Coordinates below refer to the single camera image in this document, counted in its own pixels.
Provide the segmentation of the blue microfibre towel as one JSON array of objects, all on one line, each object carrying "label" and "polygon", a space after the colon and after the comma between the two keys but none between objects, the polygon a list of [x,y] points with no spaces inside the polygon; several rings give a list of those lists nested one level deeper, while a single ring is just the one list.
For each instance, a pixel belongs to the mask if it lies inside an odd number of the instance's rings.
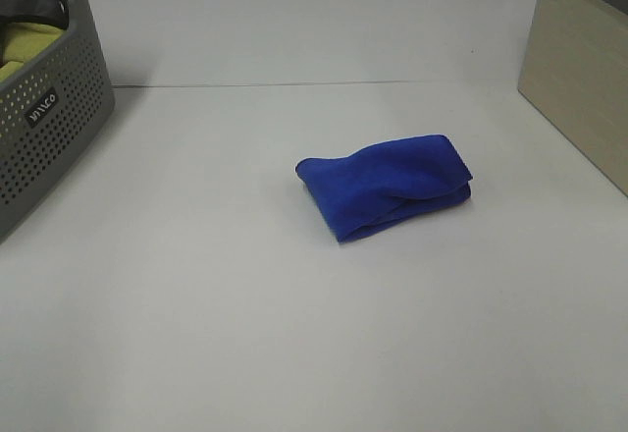
[{"label": "blue microfibre towel", "polygon": [[444,135],[385,141],[295,167],[339,243],[370,237],[471,196],[472,173]]}]

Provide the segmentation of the yellow-green towel in basket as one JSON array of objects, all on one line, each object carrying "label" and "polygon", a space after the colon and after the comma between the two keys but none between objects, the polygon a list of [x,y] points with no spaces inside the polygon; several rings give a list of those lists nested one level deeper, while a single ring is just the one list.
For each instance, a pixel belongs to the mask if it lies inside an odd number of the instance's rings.
[{"label": "yellow-green towel in basket", "polygon": [[57,41],[65,31],[37,23],[10,23],[1,28],[1,86]]}]

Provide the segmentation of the grey perforated laundry basket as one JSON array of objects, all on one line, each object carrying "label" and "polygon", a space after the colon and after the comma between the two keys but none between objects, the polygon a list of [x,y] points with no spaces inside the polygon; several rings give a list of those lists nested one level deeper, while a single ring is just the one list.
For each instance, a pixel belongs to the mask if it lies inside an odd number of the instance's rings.
[{"label": "grey perforated laundry basket", "polygon": [[65,33],[1,86],[1,236],[7,238],[80,158],[115,98],[89,0],[1,0],[1,28]]}]

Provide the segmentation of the beige storage box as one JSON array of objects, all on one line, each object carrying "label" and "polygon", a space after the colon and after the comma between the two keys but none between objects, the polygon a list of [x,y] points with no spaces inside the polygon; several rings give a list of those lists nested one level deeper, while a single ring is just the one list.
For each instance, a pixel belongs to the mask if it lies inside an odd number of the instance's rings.
[{"label": "beige storage box", "polygon": [[627,0],[536,0],[518,90],[627,190]]}]

